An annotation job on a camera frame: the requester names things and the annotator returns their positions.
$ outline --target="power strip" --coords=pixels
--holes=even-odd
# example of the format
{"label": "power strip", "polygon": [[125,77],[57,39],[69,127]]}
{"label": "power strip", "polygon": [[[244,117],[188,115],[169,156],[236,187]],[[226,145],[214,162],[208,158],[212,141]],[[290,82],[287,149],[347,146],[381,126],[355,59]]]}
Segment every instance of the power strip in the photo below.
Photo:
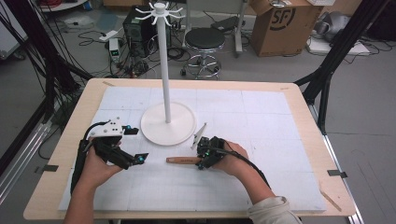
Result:
{"label": "power strip", "polygon": [[116,35],[117,33],[118,33],[117,31],[110,31],[106,34],[106,36],[100,36],[99,39],[102,41],[107,41],[110,37]]}

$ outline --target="office chair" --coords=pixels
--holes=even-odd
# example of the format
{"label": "office chair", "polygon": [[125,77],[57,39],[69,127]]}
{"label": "office chair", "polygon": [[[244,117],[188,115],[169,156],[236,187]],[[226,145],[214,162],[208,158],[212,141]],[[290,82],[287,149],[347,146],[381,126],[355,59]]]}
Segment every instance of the office chair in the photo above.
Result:
{"label": "office chair", "polygon": [[225,37],[222,32],[213,28],[197,28],[186,33],[186,47],[199,54],[192,56],[180,71],[182,76],[190,73],[199,77],[216,77],[219,80],[221,63],[209,53],[222,49]]}

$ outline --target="black cable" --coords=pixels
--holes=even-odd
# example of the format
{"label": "black cable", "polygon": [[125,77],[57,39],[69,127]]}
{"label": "black cable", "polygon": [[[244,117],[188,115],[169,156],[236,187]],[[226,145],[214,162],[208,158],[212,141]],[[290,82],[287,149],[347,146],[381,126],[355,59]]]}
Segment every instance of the black cable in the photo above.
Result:
{"label": "black cable", "polygon": [[150,61],[150,62],[152,62],[152,63],[157,63],[157,62],[159,62],[161,59],[159,59],[159,60],[152,60],[152,59],[150,59],[150,57],[148,56],[148,60]]}
{"label": "black cable", "polygon": [[148,71],[151,70],[151,69],[154,69],[154,68],[157,67],[158,65],[160,65],[160,63],[157,63],[157,64],[155,64],[154,66],[150,67],[150,68],[148,69]]}
{"label": "black cable", "polygon": [[21,47],[25,50],[27,57],[29,58],[33,68],[35,69],[35,75],[37,76],[41,90],[45,93],[41,79],[38,76],[41,75],[42,77],[46,77],[46,74],[44,73],[44,71],[41,69],[41,67],[37,64],[37,62],[34,59],[34,57],[36,57],[38,59],[38,61],[41,63],[41,65],[43,65],[41,60],[39,60],[40,58],[38,56],[38,53],[34,51],[34,48],[31,48],[31,46],[28,44],[28,42],[25,41],[22,38],[22,36],[18,33],[18,31],[12,26],[12,23],[9,20],[9,16],[8,16],[2,2],[0,2],[0,6],[6,13],[6,16],[4,16],[3,13],[0,13],[0,21],[5,25],[5,27],[9,30],[9,32],[15,37],[15,39],[18,41],[18,43],[21,45]]}
{"label": "black cable", "polygon": [[87,40],[81,41],[79,43],[80,46],[88,46],[91,43],[101,43],[101,44],[105,44],[106,43],[106,42],[103,42],[103,41],[97,41],[97,40],[93,39],[92,37],[83,36],[85,34],[90,34],[90,33],[96,33],[96,34],[100,34],[102,36],[106,36],[105,33],[102,33],[102,32],[99,32],[99,31],[87,31],[87,32],[81,33],[81,34],[78,35],[78,37],[82,38],[82,39],[87,39]]}
{"label": "black cable", "polygon": [[[44,21],[44,23],[47,24],[47,26],[49,27],[49,30],[50,30],[50,32],[52,33],[52,36],[54,36],[55,41],[56,41],[56,43],[58,44],[58,46],[59,46],[59,47],[60,47],[60,46],[63,46],[63,47],[64,47],[64,49],[66,50],[66,52],[67,52],[67,54],[68,54],[68,56],[69,56],[69,59],[71,60],[70,52],[69,52],[69,50],[68,50],[67,47],[66,47],[66,44],[65,44],[65,41],[64,41],[64,37],[62,36],[61,29],[59,28],[58,23],[56,22],[56,20],[53,19],[53,20],[55,21],[55,27],[56,27],[56,29],[57,29],[57,31],[58,31],[58,34],[55,34],[55,32],[53,31],[53,29],[50,28],[50,23],[49,23],[49,21],[47,20],[47,18],[45,18],[45,17],[43,16],[43,14],[44,14],[43,8],[40,7],[40,11],[38,11],[38,9],[37,9],[36,7],[34,7],[34,4],[32,3],[32,1],[30,1],[30,4],[31,4],[32,8],[35,9],[35,11],[37,12],[37,14],[41,16],[41,19]],[[49,9],[49,13],[52,13],[51,7],[48,6],[48,9]],[[62,48],[59,48],[59,50],[61,51],[62,55],[63,55],[64,58],[66,59],[66,55],[65,55],[65,53],[64,53],[64,50],[63,50]]]}
{"label": "black cable", "polygon": [[49,137],[47,137],[46,139],[44,139],[43,140],[43,142],[40,144],[40,146],[38,147],[38,149],[37,149],[37,152],[38,152],[38,157],[40,157],[41,159],[43,159],[43,160],[49,160],[50,159],[50,157],[45,157],[45,156],[43,156],[42,154],[41,154],[41,149],[42,149],[42,146],[56,133],[56,132],[58,132],[58,130],[60,130],[60,126],[58,126],[56,129],[55,129],[55,131],[53,131],[53,133],[49,136]]}
{"label": "black cable", "polygon": [[172,37],[173,38],[175,38],[176,40],[177,40],[177,42],[179,43],[179,46],[181,46],[183,43],[180,41],[180,39],[178,38],[178,35],[179,35],[179,33],[178,32],[180,32],[179,30],[172,30]]}
{"label": "black cable", "polygon": [[241,33],[241,37],[242,38],[245,38],[246,39],[246,43],[242,43],[242,47],[247,47],[247,46],[249,46],[250,45],[250,38],[246,35],[246,34],[244,34],[244,33]]}
{"label": "black cable", "polygon": [[91,72],[91,75],[97,77],[97,76],[100,76],[102,74],[108,74],[108,72],[107,72],[107,68],[108,67],[109,67],[109,63],[107,64],[106,68],[104,68],[102,70],[99,70],[99,71]]}
{"label": "black cable", "polygon": [[284,57],[284,58],[291,58],[291,57],[295,57],[295,56],[297,56],[297,55],[299,55],[299,54],[284,54],[284,55],[282,55],[282,57]]}
{"label": "black cable", "polygon": [[385,41],[384,44],[386,44],[388,47],[391,47],[391,48],[396,47],[396,44],[391,45],[391,44],[388,43],[388,42],[390,42],[390,41]]}
{"label": "black cable", "polygon": [[[372,48],[374,48],[374,49],[377,49],[378,51],[391,51],[392,49],[393,49],[393,46],[390,46],[390,45],[388,45],[385,41],[382,41],[382,40],[371,40],[371,39],[362,39],[361,40],[361,43],[363,44],[363,45],[365,45],[365,46],[368,46],[368,47],[372,47]],[[381,49],[381,48],[379,48],[378,46],[376,46],[375,44],[373,44],[373,43],[382,43],[382,44],[385,44],[387,47],[389,47],[388,49]]]}
{"label": "black cable", "polygon": [[82,140],[88,140],[87,138],[88,138],[88,134],[90,133],[90,131],[92,130],[92,128],[94,128],[94,127],[96,127],[96,126],[99,126],[99,125],[105,125],[105,124],[107,124],[108,123],[108,121],[102,121],[102,122],[97,122],[97,123],[94,123],[93,125],[91,125],[88,129],[87,129],[87,131],[85,132],[85,134],[84,134],[84,138],[82,139]]}
{"label": "black cable", "polygon": [[167,49],[168,58],[170,58],[171,60],[175,60],[175,61],[181,59],[184,56],[184,53],[186,53],[186,52],[187,51],[182,49],[182,48],[169,48],[169,49]]}
{"label": "black cable", "polygon": [[56,26],[51,23],[46,23],[46,26],[44,29],[46,30],[47,34],[49,37],[55,37],[57,35],[60,35],[61,33],[68,33],[66,30],[68,29],[66,24],[64,24],[63,21],[55,21],[55,23],[60,23],[60,25]]}
{"label": "black cable", "polygon": [[[48,27],[50,28],[51,32],[55,35],[54,38],[55,38],[56,42],[58,43],[58,46],[60,47],[61,52],[63,53],[63,55],[64,55],[64,52],[62,51],[62,48],[61,48],[61,47],[63,47],[63,48],[66,50],[67,55],[68,55],[68,57],[69,57],[69,59],[70,59],[70,63],[71,63],[71,64],[73,64],[74,66],[76,66],[76,65],[75,65],[75,63],[76,63],[76,64],[82,69],[83,72],[89,74],[89,72],[87,72],[87,71],[82,67],[82,65],[76,60],[76,58],[70,53],[70,51],[69,51],[69,49],[67,48],[66,43],[65,43],[65,41],[64,41],[64,37],[62,36],[62,32],[60,31],[59,26],[58,26],[58,24],[56,23],[57,21],[54,19],[54,21],[55,21],[55,26],[57,27],[58,35],[61,37],[62,41],[59,39],[58,35],[56,35],[56,34],[54,33],[54,31],[51,29],[50,24],[49,24],[49,22],[47,21],[47,18],[43,16],[43,15],[44,15],[43,9],[40,8],[40,11],[38,11],[38,9],[37,9],[36,7],[34,7],[34,8],[35,8],[35,11],[37,12],[37,14],[39,14],[39,15],[41,16],[42,20],[48,25]],[[78,77],[80,78],[80,80],[81,80],[81,82],[83,83],[83,85],[85,85],[85,81],[84,81],[83,77],[81,77],[81,76],[78,76]]]}
{"label": "black cable", "polygon": [[207,12],[204,11],[204,13],[206,14],[206,16],[208,16],[210,19],[212,19],[213,22],[217,22],[217,21],[215,21],[215,19],[213,19],[213,17],[211,17],[209,14],[207,14]]}
{"label": "black cable", "polygon": [[113,60],[111,59],[110,55],[108,55],[108,59],[110,60],[110,75],[115,76],[113,73]]}
{"label": "black cable", "polygon": [[140,60],[133,65],[132,71],[134,72],[134,74],[137,77],[140,77],[140,76],[146,74],[149,69],[150,68],[149,68],[148,63],[146,63],[143,60]]}

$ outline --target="cardboard box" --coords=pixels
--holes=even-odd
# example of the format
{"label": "cardboard box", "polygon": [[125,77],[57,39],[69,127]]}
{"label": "cardboard box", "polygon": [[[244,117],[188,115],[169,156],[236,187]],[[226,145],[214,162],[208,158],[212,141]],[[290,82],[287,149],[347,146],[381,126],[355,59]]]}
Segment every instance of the cardboard box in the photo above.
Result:
{"label": "cardboard box", "polygon": [[250,44],[259,57],[302,52],[323,7],[306,0],[289,0],[286,7],[272,7],[269,0],[251,0],[257,13]]}
{"label": "cardboard box", "polygon": [[145,6],[147,0],[103,0],[103,5],[106,7],[128,7],[131,6]]}

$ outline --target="electronic device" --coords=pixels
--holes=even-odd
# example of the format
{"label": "electronic device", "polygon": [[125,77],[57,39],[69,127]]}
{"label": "electronic device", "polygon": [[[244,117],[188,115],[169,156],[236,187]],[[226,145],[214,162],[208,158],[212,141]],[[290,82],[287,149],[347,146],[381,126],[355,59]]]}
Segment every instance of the electronic device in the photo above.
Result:
{"label": "electronic device", "polygon": [[349,19],[348,16],[339,11],[325,12],[318,19],[314,30],[318,35],[324,35],[324,38],[332,43],[333,39],[347,26]]}
{"label": "electronic device", "polygon": [[118,63],[120,61],[120,46],[117,38],[110,38],[108,40],[108,51],[110,53],[111,60],[114,63]]}
{"label": "electronic device", "polygon": [[[218,138],[216,136],[212,137],[211,139],[203,137],[205,129],[206,123],[194,135],[194,140],[191,147],[192,150],[197,150],[197,157],[200,158],[200,160],[195,163],[195,165],[198,166],[199,170],[204,170],[204,168],[210,168],[214,164],[221,161],[226,155],[230,155],[246,162],[248,165],[253,167],[253,169],[256,170],[256,172],[260,175],[265,184],[267,184],[267,186],[271,188],[264,173],[253,162],[239,154],[237,151],[234,151],[230,147],[229,143],[227,143],[224,139]],[[227,144],[230,150],[224,149],[225,144]]]}
{"label": "electronic device", "polygon": [[[156,44],[158,47],[156,38],[154,38],[155,41],[149,43],[157,34],[157,29],[155,25],[152,25],[152,18],[143,21],[137,19],[147,16],[136,11],[137,8],[142,11],[151,11],[150,6],[132,6],[122,26],[132,55],[144,58],[149,56],[152,44]],[[171,46],[171,32],[168,26],[166,26],[166,43],[168,47]]]}
{"label": "electronic device", "polygon": [[224,32],[233,30],[238,25],[238,21],[239,21],[238,17],[233,16],[233,17],[227,18],[225,20],[212,23],[210,25],[210,27],[212,27],[214,29],[218,29],[224,33]]}
{"label": "electronic device", "polygon": [[198,158],[201,158],[201,160],[196,163],[198,169],[202,170],[204,168],[209,168],[224,158],[226,154],[219,152],[217,150],[218,148],[224,148],[224,139],[217,138],[216,136],[211,139],[207,137],[201,138],[197,147]]}
{"label": "electronic device", "polygon": [[[100,128],[91,132],[93,139],[88,140],[90,131],[97,127]],[[124,135],[135,135],[139,132],[136,128],[129,125],[122,126],[120,118],[111,119],[109,121],[97,122],[85,132],[84,137],[79,141],[78,154],[75,163],[75,171],[72,176],[70,193],[73,192],[84,168],[87,152],[93,146],[95,153],[104,162],[112,162],[120,168],[128,170],[130,166],[141,165],[145,162],[148,153],[135,154],[134,156],[122,151],[119,147],[119,141]]]}

